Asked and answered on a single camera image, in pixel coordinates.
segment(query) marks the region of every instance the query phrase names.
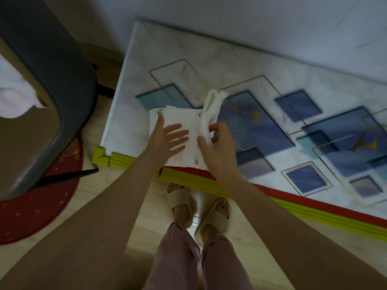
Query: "round rug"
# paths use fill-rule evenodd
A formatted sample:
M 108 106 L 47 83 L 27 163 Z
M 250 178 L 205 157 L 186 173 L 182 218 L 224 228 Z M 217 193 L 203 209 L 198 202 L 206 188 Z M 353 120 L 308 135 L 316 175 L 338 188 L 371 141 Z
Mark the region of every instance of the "round rug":
M 47 171 L 46 176 L 82 170 L 83 144 L 78 133 Z M 30 237 L 50 224 L 67 206 L 79 178 L 31 190 L 0 201 L 0 245 Z

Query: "wooden floor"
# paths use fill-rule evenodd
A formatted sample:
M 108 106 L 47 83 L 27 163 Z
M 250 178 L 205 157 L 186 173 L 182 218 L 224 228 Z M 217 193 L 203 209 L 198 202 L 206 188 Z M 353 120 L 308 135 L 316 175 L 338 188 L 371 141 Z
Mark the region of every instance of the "wooden floor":
M 121 63 L 116 58 L 100 57 L 98 55 L 100 52 L 95 54 L 93 51 L 90 52 L 88 48 L 87 54 L 90 60 L 98 66 L 99 82 L 109 87 L 115 87 Z M 84 169 L 91 168 L 91 156 L 94 147 L 100 144 L 110 105 L 111 99 L 100 96 L 93 116 L 82 130 L 85 149 Z M 0 277 L 34 244 L 87 204 L 122 172 L 123 170 L 120 169 L 100 167 L 99 173 L 80 180 L 78 190 L 67 208 L 47 228 L 15 244 L 0 246 Z M 141 289 L 149 273 L 157 245 L 172 220 L 165 198 L 166 186 L 166 182 L 158 179 L 151 183 L 119 268 L 118 289 Z M 203 214 L 217 196 L 201 191 L 191 191 L 190 194 L 196 217 L 194 219 L 196 225 L 194 224 L 189 230 L 190 233 L 193 233 Z M 231 205 L 233 215 L 227 237 L 234 245 L 254 288 L 265 290 L 293 289 L 237 205 L 232 201 Z M 322 224 L 307 223 L 387 276 L 387 243 Z

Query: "left hand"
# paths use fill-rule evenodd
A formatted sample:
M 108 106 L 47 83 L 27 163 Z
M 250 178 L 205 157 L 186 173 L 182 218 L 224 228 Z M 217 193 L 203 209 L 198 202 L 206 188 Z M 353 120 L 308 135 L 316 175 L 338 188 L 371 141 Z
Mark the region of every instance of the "left hand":
M 188 141 L 188 130 L 172 132 L 181 128 L 181 124 L 173 124 L 164 127 L 164 116 L 159 114 L 156 126 L 149 138 L 148 146 L 143 155 L 149 156 L 151 165 L 154 170 L 160 170 L 168 161 L 168 159 L 185 149 L 185 145 L 171 150 L 172 148 L 181 145 Z

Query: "yellow edge guard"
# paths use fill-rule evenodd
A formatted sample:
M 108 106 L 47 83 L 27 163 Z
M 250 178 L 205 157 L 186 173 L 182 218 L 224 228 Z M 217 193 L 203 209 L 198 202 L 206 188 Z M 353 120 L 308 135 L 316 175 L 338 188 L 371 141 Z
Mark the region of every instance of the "yellow edge guard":
M 97 146 L 94 150 L 93 163 L 102 166 L 116 166 L 126 169 L 132 165 L 135 158 L 125 156 L 119 153 L 111 153 L 111 156 L 105 155 L 105 149 Z M 193 189 L 203 190 L 224 198 L 231 198 L 218 184 L 217 181 L 205 177 L 193 175 L 190 173 L 178 171 L 171 168 L 163 168 L 160 178 L 184 185 Z M 330 225 L 339 229 L 344 229 L 353 233 L 365 235 L 367 237 L 387 241 L 387 228 L 369 224 L 356 219 L 351 219 L 334 213 L 329 213 L 321 209 L 311 208 L 291 201 L 270 197 L 280 206 L 287 209 L 298 218 Z

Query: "white cloth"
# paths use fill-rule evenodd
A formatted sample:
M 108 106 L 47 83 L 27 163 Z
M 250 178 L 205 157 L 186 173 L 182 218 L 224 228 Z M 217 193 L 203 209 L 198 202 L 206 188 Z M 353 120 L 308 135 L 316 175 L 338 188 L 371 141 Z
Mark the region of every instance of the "white cloth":
M 164 116 L 164 127 L 181 123 L 182 127 L 178 130 L 187 129 L 190 132 L 188 141 L 184 143 L 185 149 L 181 153 L 171 157 L 167 161 L 166 166 L 192 167 L 208 170 L 197 145 L 197 137 L 199 135 L 203 136 L 207 144 L 212 146 L 212 135 L 208 130 L 208 126 L 216 122 L 220 106 L 226 97 L 226 92 L 218 93 L 216 90 L 212 90 L 206 98 L 203 109 L 184 109 L 167 106 L 166 108 L 156 108 L 149 111 L 149 136 L 152 134 L 156 125 L 159 112 Z
M 44 108 L 33 87 L 0 55 L 0 116 L 16 118 L 32 106 Z

